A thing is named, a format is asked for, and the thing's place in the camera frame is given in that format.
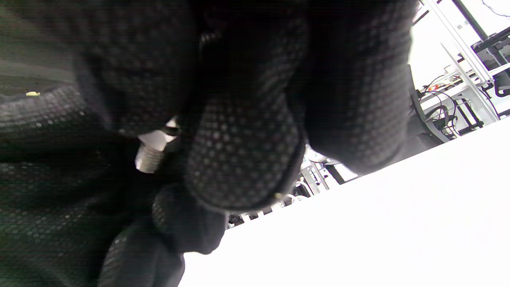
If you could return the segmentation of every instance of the wire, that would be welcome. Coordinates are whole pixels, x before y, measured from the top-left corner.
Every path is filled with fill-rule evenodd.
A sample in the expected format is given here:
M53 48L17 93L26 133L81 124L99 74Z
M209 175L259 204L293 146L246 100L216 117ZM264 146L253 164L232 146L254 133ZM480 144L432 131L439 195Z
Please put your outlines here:
M494 112L496 113L496 116L498 117L498 119L501 119L501 117L499 116L498 114L498 110L496 109L496 106L494 106L494 103L492 102L491 100L491 96L489 95L489 93L487 91L484 91L483 89L480 90L480 88L478 88L478 90L483 94L485 95L485 97L487 98L487 101L489 101L489 103L491 104L492 108L494 109Z
M502 17L510 17L510 16L505 15L505 14L499 14L498 12L496 12L496 10L494 10L494 8L492 8L491 6L487 5L487 4L485 3L485 1L484 1L484 0L481 0L481 2L482 2L482 4L484 4L484 5L485 5L485 6L486 6L489 10L491 10L491 11L492 11L492 13L494 13L494 14L496 14L496 15L498 15L498 16L502 16Z
M453 117L455 117L455 113L457 112L457 106L458 106L458 104L457 104L457 102L456 102L456 101L454 101L454 100L453 100L453 98L452 98L449 94L447 94L447 93L445 93L445 92L440 92L440 91L425 91L425 92L429 92L429 93L435 93L435 92L438 92L438 93L442 93L442 94L444 94L445 96L449 97L449 98L450 98L450 100L451 100L451 101L452 101L452 103L453 103ZM436 96L438 97L439 102L441 103L441 98L440 98L438 95L436 95Z
M427 91L427 90L428 90L428 88L430 88L430 85L431 85L431 84L433 84L433 83L434 83L437 79L439 79L439 78L440 78L440 77L442 77L442 76L444 76L444 75L440 75L439 77L437 77L437 78L433 79L433 80L432 80L432 82L430 82L430 84L426 85L426 86L425 86L425 91Z
M440 103L441 105L443 105L443 103L442 103L442 101L441 101L441 98L440 98L437 94L435 94L435 93L442 93L442 94L444 94L445 96L447 96L447 97L449 97L449 98L450 98L450 100L451 100L451 101L452 101L452 103L453 103L453 117L452 117L452 125L453 125L453 119L455 118L455 113L457 112L457 106L458 106L457 102L456 102L456 101L454 101L454 100L453 100L453 98L452 98L449 94L447 94L447 93L445 93L445 92L440 92L440 91L425 91L425 92L432 93L432 94L434 94L436 97L438 97L438 99L439 99L439 103ZM452 129L454 130L455 134L460 135L460 134L457 132L457 130L455 129L455 127L453 127L453 126L452 126Z

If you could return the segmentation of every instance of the desk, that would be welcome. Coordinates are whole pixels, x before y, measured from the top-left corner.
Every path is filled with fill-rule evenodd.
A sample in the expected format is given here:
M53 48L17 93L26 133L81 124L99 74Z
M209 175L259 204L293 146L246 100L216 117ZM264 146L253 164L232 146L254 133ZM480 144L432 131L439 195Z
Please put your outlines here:
M510 286L510 153L494 144L509 132L503 119L227 230L185 255L180 287Z

